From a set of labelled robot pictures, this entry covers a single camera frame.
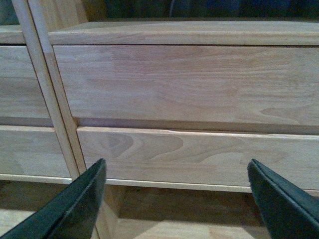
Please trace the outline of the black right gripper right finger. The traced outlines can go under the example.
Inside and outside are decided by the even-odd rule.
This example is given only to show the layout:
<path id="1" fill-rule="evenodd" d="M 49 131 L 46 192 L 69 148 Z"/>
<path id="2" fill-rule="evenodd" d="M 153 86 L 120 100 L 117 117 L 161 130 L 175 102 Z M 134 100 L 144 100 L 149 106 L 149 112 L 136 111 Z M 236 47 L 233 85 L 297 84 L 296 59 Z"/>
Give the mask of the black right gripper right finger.
<path id="1" fill-rule="evenodd" d="M 254 200 L 273 239 L 317 239 L 319 199 L 256 159 L 247 167 Z"/>

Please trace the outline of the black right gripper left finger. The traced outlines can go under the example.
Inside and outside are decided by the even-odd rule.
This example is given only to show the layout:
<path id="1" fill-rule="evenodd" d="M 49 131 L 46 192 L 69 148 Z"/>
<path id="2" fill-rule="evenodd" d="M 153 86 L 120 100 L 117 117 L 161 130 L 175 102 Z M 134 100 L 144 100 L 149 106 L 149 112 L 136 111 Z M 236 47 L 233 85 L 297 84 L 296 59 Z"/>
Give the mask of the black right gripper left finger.
<path id="1" fill-rule="evenodd" d="M 104 197 L 106 161 L 99 159 L 3 239 L 89 239 Z"/>

